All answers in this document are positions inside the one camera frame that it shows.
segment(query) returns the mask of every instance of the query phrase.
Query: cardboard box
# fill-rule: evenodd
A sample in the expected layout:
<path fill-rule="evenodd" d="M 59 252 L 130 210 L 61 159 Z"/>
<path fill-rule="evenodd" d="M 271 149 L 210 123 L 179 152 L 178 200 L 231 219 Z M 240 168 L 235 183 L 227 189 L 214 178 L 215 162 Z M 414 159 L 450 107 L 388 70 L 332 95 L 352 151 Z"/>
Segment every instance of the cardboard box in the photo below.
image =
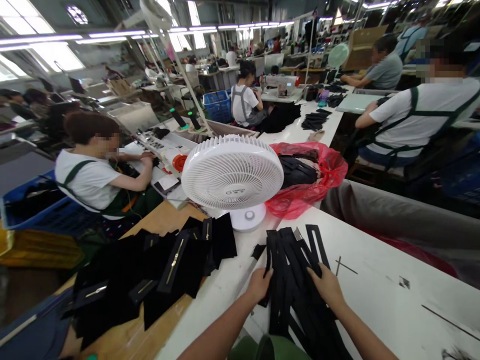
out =
<path fill-rule="evenodd" d="M 108 80 L 106 85 L 114 95 L 125 96 L 132 92 L 130 84 L 125 79 Z"/>
<path fill-rule="evenodd" d="M 372 65 L 374 43 L 387 30 L 388 25 L 357 29 L 350 34 L 348 48 L 350 54 L 343 63 L 343 71 L 368 69 Z"/>

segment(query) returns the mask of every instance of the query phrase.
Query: red plastic bag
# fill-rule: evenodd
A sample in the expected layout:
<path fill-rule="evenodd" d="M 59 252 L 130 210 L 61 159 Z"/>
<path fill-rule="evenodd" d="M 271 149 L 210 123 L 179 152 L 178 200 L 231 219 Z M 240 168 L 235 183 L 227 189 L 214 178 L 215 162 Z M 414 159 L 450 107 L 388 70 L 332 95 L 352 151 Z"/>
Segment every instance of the red plastic bag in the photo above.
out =
<path fill-rule="evenodd" d="M 348 164 L 338 151 L 320 142 L 289 144 L 281 142 L 270 145 L 277 155 L 305 154 L 316 150 L 321 172 L 320 183 L 299 184 L 280 190 L 265 205 L 274 216 L 283 219 L 296 219 L 310 206 L 323 200 L 330 188 L 336 188 L 345 178 Z"/>

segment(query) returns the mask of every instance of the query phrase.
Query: fan grille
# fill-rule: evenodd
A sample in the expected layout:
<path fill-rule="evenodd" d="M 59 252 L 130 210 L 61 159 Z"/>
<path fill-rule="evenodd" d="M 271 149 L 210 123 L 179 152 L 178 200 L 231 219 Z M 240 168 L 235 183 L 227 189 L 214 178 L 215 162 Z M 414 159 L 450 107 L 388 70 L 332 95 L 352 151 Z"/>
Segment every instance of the fan grille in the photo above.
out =
<path fill-rule="evenodd" d="M 265 150 L 273 151 L 266 146 Z M 283 178 L 281 165 L 263 156 L 262 151 L 227 150 L 192 162 L 187 176 L 182 176 L 182 186 L 201 205 L 236 210 L 271 199 L 280 190 Z"/>

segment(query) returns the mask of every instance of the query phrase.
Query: gray t-shirt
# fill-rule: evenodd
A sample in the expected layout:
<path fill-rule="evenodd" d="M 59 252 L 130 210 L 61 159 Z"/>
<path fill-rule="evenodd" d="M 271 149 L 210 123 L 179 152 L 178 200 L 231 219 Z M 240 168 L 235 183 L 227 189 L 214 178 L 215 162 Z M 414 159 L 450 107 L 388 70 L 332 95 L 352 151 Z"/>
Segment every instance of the gray t-shirt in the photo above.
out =
<path fill-rule="evenodd" d="M 395 90 L 402 76 L 404 65 L 396 52 L 391 52 L 366 71 L 366 77 L 379 90 Z"/>

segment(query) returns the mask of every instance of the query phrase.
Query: electric fan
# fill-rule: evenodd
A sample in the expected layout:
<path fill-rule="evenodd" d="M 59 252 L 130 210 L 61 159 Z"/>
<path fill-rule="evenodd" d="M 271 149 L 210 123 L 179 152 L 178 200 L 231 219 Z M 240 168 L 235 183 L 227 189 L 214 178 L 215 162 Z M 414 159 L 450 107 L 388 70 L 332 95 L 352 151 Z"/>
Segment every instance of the electric fan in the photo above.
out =
<path fill-rule="evenodd" d="M 253 137 L 226 135 L 197 145 L 183 166 L 185 194 L 207 208 L 230 211 L 237 231 L 252 231 L 264 219 L 264 202 L 279 192 L 284 171 L 279 157 Z"/>

